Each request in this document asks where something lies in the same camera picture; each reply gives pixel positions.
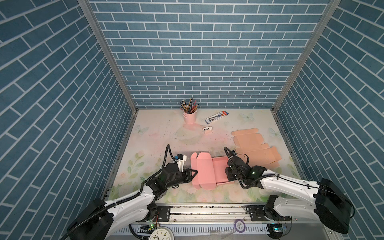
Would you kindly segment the pink paper box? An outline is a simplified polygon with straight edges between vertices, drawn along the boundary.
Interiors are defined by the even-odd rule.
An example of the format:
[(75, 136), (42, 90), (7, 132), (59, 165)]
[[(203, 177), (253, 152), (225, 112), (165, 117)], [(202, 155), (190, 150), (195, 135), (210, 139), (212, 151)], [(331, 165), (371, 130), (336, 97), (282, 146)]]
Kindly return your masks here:
[(198, 171), (192, 180), (193, 186), (196, 189), (213, 190), (216, 186), (232, 183), (225, 172), (229, 167), (228, 160), (226, 156), (212, 158), (210, 153), (193, 153), (191, 167)]

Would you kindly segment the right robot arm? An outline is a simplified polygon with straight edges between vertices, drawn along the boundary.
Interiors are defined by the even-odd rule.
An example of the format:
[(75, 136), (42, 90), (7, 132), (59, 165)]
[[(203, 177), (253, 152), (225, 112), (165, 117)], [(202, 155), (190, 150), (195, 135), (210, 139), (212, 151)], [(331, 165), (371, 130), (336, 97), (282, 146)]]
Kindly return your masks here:
[(320, 221), (340, 234), (349, 232), (355, 215), (351, 200), (328, 179), (305, 181), (281, 175), (261, 166), (249, 166), (239, 154), (224, 148), (228, 158), (225, 172), (229, 181), (238, 181), (242, 189), (259, 188), (272, 191), (263, 211), (270, 221), (301, 217)]

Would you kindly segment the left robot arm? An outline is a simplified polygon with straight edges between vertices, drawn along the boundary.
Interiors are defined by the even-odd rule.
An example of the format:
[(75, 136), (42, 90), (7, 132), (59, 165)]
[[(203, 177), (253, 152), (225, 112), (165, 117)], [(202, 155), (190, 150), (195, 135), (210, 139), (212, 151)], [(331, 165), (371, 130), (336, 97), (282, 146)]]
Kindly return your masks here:
[(104, 240), (117, 230), (137, 221), (153, 219), (156, 201), (168, 188), (192, 182), (198, 171), (179, 171), (176, 163), (168, 163), (144, 180), (140, 189), (112, 201), (100, 198), (91, 202), (67, 228), (62, 240)]

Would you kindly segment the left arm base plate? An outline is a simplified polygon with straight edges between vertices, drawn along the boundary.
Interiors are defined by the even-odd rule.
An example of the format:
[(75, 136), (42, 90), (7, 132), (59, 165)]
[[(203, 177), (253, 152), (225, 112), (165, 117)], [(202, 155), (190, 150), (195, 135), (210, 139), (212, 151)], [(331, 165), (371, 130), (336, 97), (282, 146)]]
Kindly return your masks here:
[(148, 212), (136, 222), (169, 222), (171, 216), (171, 206), (157, 206), (155, 204), (147, 207)]

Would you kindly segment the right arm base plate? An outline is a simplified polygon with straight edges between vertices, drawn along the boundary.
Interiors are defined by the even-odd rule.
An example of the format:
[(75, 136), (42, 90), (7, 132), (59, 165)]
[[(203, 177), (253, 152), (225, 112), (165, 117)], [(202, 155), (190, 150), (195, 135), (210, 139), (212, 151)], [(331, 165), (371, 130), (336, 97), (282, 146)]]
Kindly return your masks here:
[(263, 205), (249, 205), (246, 206), (246, 211), (249, 213), (252, 222), (261, 221), (283, 221), (291, 220), (291, 216), (280, 216), (274, 209), (265, 210)]

